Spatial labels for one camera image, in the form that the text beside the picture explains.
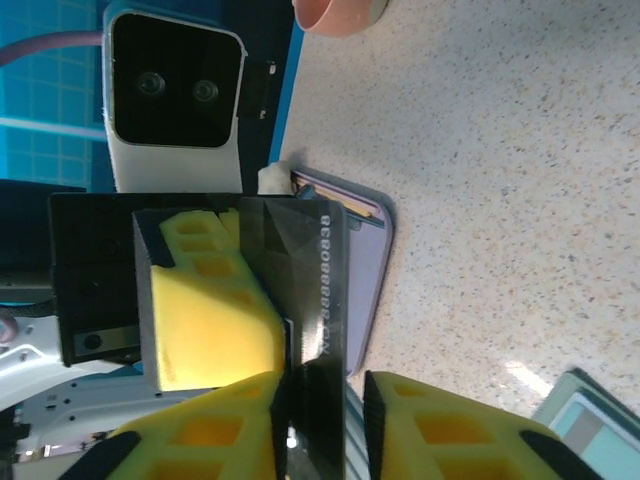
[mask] blue tile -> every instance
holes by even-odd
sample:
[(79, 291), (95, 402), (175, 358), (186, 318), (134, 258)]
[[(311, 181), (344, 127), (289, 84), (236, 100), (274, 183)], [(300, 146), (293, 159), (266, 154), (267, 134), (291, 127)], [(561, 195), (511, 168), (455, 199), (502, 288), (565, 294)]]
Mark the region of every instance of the blue tile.
[(17, 22), (8, 18), (3, 18), (0, 24), (0, 35), (3, 44), (17, 42), (29, 37), (29, 25), (24, 22)]
[(50, 133), (34, 132), (33, 134), (33, 152), (41, 155), (57, 155), (58, 154), (58, 135)]
[(11, 153), (9, 155), (9, 178), (14, 180), (30, 180), (33, 177), (31, 155)]
[(31, 23), (45, 27), (57, 27), (59, 20), (58, 2), (45, 0), (32, 2)]
[[(40, 25), (37, 23), (29, 24), (29, 36), (35, 37), (38, 35), (44, 35), (45, 33), (51, 33), (53, 31), (52, 27), (47, 27), (45, 25)], [(48, 50), (49, 52), (55, 52), (55, 49)]]
[(31, 63), (32, 60), (29, 57), (20, 58), (2, 67), (2, 73), (10, 77), (18, 77), (25, 80), (30, 79)]
[(65, 87), (79, 88), (86, 90), (87, 88), (87, 65), (79, 63), (62, 62), (61, 83)]
[(85, 163), (79, 160), (62, 160), (62, 180), (84, 183)]
[(87, 50), (89, 48), (97, 47), (67, 47), (60, 50), (62, 52), (62, 58), (65, 60), (71, 60), (72, 62), (86, 63), (87, 62)]
[(50, 55), (34, 55), (31, 60), (32, 75), (35, 80), (58, 83), (60, 61)]
[(46, 83), (33, 82), (33, 119), (58, 123), (58, 89)]
[(62, 155), (65, 157), (84, 159), (84, 144), (86, 140), (62, 137)]
[(57, 180), (58, 167), (58, 157), (53, 155), (33, 156), (33, 173), (35, 177)]
[(29, 130), (11, 128), (7, 130), (7, 148), (14, 152), (31, 152), (33, 133)]
[(62, 105), (60, 106), (62, 122), (67, 125), (81, 126), (86, 123), (86, 95), (75, 90), (62, 89)]
[(60, 6), (62, 30), (86, 30), (90, 27), (89, 21), (90, 15), (87, 9), (65, 4)]
[(20, 79), (4, 79), (5, 110), (7, 115), (29, 117), (31, 105), (31, 85)]
[(23, 22), (29, 20), (29, 7), (28, 3), (25, 0), (9, 0), (2, 3), (3, 5), (2, 8), (0, 8), (0, 13), (3, 16), (22, 20)]

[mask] black plastic card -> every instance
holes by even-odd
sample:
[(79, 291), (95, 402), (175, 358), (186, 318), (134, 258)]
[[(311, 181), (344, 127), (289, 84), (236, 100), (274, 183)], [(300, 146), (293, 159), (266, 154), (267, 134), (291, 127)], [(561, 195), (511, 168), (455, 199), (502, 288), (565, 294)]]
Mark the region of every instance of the black plastic card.
[(240, 246), (292, 324), (292, 422), (320, 478), (345, 472), (348, 228), (337, 202), (240, 200)]

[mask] speckled countertop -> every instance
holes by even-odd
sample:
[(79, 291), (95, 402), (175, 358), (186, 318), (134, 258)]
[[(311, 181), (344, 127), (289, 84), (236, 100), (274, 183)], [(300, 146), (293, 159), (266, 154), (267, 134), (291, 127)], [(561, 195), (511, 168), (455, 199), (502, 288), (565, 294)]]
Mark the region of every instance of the speckled countertop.
[(308, 35), (294, 154), (395, 202), (365, 368), (530, 415), (578, 365), (640, 412), (640, 2), (391, 0)]

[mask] black bracket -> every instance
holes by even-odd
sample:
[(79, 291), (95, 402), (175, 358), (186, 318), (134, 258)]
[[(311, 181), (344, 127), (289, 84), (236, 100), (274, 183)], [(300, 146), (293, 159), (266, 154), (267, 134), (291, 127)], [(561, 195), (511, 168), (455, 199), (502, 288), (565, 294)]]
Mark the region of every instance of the black bracket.
[(274, 62), (245, 60), (238, 100), (238, 118), (265, 118), (269, 83), (274, 73)]

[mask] pink cable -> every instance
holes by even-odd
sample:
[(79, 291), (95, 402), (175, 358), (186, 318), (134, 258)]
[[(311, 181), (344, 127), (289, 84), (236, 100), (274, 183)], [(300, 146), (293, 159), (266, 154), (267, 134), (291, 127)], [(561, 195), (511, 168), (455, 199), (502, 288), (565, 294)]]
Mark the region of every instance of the pink cable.
[(102, 45), (102, 32), (76, 31), (46, 33), (25, 38), (0, 48), (0, 68), (32, 53), (52, 48), (93, 47)]

